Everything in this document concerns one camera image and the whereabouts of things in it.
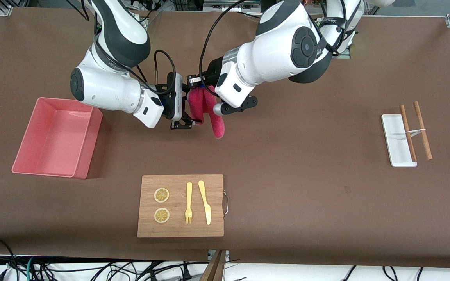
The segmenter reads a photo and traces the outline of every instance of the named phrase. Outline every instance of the wooden cutting board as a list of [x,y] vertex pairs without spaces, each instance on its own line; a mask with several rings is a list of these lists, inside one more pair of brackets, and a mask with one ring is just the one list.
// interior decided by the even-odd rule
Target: wooden cutting board
[[[199,191],[199,180],[206,187],[207,203],[211,206],[211,224],[206,224],[204,203]],[[192,223],[186,224],[187,209],[186,186],[192,189]],[[159,203],[154,199],[154,192],[164,187],[169,191],[169,198]],[[184,174],[164,176],[143,176],[141,178],[140,210],[138,216],[139,238],[152,237],[221,237],[223,236],[223,175],[222,174]],[[160,224],[154,219],[159,208],[170,212],[167,222]]]

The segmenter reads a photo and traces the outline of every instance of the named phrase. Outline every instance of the plastic fork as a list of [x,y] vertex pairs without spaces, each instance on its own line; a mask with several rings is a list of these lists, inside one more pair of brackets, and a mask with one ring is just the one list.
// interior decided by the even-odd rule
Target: plastic fork
[[192,183],[187,183],[187,210],[185,210],[185,222],[187,224],[192,223],[191,202],[192,202]]

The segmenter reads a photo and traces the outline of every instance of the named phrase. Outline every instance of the brown table surface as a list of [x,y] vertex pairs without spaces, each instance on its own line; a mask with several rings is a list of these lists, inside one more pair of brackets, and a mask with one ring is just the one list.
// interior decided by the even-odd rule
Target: brown table surface
[[[171,12],[149,27],[186,75],[217,14]],[[204,65],[254,37],[230,13]],[[123,112],[104,119],[87,180],[12,174],[40,96],[72,98],[71,70],[93,24],[68,9],[14,9],[0,18],[0,238],[16,254],[203,260],[230,249],[242,262],[450,267],[450,29],[443,18],[362,18],[352,59],[309,85],[256,87],[259,105],[192,130],[153,130]],[[170,70],[163,56],[160,74]],[[152,58],[141,64],[152,80]],[[434,160],[415,137],[418,167],[389,164],[381,114],[419,101]],[[223,174],[222,238],[137,238],[141,176]]]

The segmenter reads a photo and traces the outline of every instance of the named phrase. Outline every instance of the pink cloth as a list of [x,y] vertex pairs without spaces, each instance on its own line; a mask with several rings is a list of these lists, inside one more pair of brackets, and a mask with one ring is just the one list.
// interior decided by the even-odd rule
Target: pink cloth
[[[208,88],[211,91],[214,91],[213,86],[208,86]],[[217,104],[216,97],[205,88],[199,87],[192,89],[187,94],[187,100],[189,101],[189,106],[191,108],[191,118],[201,120],[202,122],[197,124],[202,125],[204,123],[204,113],[209,114],[214,136],[217,139],[221,139],[225,134],[225,123],[221,116],[218,116],[213,112],[213,106]]]

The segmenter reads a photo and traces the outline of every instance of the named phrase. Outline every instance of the pink tray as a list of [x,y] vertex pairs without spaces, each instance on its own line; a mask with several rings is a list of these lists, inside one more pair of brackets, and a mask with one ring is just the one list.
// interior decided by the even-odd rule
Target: pink tray
[[38,98],[11,171],[86,178],[101,122],[98,108]]

